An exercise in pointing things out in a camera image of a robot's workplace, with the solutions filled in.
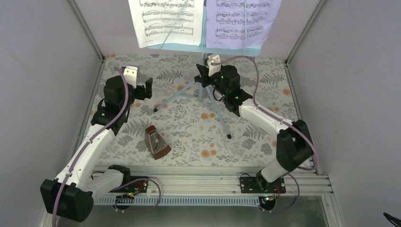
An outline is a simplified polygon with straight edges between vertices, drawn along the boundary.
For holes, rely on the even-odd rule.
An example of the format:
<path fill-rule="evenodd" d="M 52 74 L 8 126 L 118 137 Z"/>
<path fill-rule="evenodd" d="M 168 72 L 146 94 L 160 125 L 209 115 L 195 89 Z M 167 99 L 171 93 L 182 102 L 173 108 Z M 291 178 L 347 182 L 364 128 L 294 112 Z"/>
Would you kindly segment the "white sheet music page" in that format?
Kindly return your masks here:
<path fill-rule="evenodd" d="M 164 44 L 201 44 L 204 1 L 128 1 L 139 48 Z"/>

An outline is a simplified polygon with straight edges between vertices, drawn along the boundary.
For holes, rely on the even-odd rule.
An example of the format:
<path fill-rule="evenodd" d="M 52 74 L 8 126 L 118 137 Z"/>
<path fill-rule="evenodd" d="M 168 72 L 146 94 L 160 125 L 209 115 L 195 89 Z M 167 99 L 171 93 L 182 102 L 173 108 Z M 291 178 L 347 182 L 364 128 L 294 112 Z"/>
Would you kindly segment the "brown wooden metronome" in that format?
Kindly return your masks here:
<path fill-rule="evenodd" d="M 172 149 L 154 125 L 145 129 L 145 144 L 154 160 L 166 156 Z"/>

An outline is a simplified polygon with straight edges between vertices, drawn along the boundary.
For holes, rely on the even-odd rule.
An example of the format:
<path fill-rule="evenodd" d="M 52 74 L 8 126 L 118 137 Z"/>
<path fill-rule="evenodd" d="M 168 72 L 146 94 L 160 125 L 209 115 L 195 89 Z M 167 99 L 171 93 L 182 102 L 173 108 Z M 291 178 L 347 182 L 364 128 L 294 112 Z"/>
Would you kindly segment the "clear plastic metronome cover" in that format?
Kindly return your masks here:
<path fill-rule="evenodd" d="M 166 147 L 166 141 L 157 130 L 154 130 L 149 134 L 149 142 L 151 146 L 151 151 L 154 154 L 160 152 Z"/>

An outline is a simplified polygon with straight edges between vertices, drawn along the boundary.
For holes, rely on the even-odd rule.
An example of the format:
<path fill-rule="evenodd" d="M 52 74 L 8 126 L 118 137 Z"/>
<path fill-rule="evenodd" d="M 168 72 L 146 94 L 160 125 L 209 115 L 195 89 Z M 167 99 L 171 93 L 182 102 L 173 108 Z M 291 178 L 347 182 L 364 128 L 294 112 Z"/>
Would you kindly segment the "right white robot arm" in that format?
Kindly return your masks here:
<path fill-rule="evenodd" d="M 255 103 L 254 97 L 240 85 L 235 66 L 196 65 L 194 78 L 202 87 L 213 87 L 222 96 L 225 108 L 266 131 L 276 141 L 276 156 L 256 174 L 256 184 L 266 192 L 286 173 L 298 168 L 313 154 L 309 129 L 302 120 L 292 122 Z"/>

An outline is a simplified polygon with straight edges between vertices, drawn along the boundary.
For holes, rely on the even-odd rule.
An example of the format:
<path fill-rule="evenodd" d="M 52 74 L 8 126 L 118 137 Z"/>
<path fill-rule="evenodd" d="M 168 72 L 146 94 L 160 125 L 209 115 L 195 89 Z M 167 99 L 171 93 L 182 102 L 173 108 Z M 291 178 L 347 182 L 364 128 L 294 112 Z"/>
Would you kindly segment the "lavender sheet music page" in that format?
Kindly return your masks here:
<path fill-rule="evenodd" d="M 239 50 L 263 44 L 280 0 L 207 0 L 206 47 Z"/>

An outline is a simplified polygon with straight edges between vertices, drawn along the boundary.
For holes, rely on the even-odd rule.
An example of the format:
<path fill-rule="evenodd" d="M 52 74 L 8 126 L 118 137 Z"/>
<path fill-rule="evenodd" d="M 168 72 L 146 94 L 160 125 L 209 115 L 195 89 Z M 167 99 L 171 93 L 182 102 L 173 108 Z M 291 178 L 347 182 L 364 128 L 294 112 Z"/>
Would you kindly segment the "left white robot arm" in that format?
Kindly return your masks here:
<path fill-rule="evenodd" d="M 127 78 L 115 76 L 105 83 L 102 98 L 91 120 L 87 135 L 69 163 L 53 180 L 45 179 L 40 192 L 46 211 L 76 222 L 84 221 L 95 201 L 127 184 L 131 178 L 127 167 L 112 165 L 101 176 L 90 180 L 100 155 L 128 121 L 136 99 L 152 97 L 153 79 L 133 86 Z"/>

